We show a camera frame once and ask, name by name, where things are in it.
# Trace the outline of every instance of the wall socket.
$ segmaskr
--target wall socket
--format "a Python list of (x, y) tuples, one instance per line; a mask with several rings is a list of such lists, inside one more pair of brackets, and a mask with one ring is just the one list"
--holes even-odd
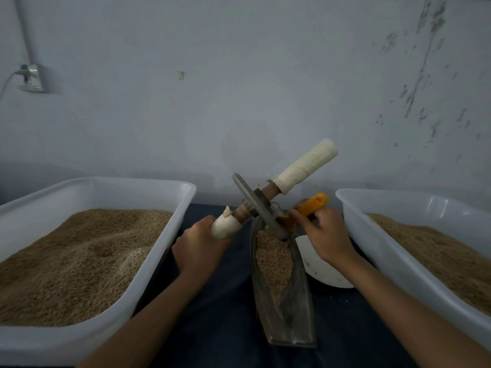
[(19, 86), (19, 89), (25, 92), (44, 93), (45, 86), (42, 83), (42, 75), (39, 73), (39, 67), (36, 64), (23, 65), (21, 68), (24, 76), (24, 84)]

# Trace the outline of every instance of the forearm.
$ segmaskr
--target forearm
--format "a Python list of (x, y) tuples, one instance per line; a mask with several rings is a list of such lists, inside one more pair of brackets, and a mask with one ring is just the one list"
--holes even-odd
[(179, 315), (201, 285), (186, 274), (159, 294), (142, 311), (103, 343), (78, 367), (147, 367), (158, 353)]
[(490, 354), (482, 346), (400, 290), (363, 258), (357, 256), (339, 269), (419, 366), (491, 366)]

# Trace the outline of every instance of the white wrapped handle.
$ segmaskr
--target white wrapped handle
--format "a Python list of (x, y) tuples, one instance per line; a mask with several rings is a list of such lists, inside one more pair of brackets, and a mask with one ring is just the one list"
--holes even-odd
[(242, 225), (232, 216), (230, 208), (227, 206), (224, 213), (212, 224), (212, 234), (217, 239), (226, 239), (240, 230)]
[(337, 154), (338, 151), (334, 143), (330, 139), (323, 139), (310, 152), (295, 161), (277, 178), (273, 179), (273, 182), (281, 193), (286, 195), (310, 174), (334, 159)]

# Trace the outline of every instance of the orange tool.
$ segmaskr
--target orange tool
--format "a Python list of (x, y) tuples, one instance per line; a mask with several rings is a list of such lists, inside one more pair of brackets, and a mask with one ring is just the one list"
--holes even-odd
[[(307, 217), (311, 215), (312, 213), (315, 213), (317, 210), (320, 208), (324, 207), (328, 203), (328, 197), (326, 194), (320, 192), (314, 196), (312, 196), (305, 204), (300, 206), (297, 210), (298, 212), (303, 215), (304, 217)], [(295, 222), (293, 219), (291, 219), (287, 215), (281, 215), (278, 217), (283, 225), (290, 230), (290, 232), (293, 232), (295, 229)]]

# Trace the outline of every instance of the plastic container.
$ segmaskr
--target plastic container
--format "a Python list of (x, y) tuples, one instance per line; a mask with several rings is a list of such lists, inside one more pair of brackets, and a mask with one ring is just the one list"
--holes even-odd
[(156, 179), (71, 179), (0, 206), (0, 261), (57, 228), (71, 214), (100, 209), (160, 209), (174, 215), (124, 294), (101, 314), (67, 327), (0, 326), (0, 365), (76, 365), (132, 315), (177, 234), (196, 186)]
[(491, 258), (491, 214), (420, 192), (341, 189), (351, 237), (395, 284), (491, 351), (491, 317), (465, 303), (364, 213), (429, 226)]

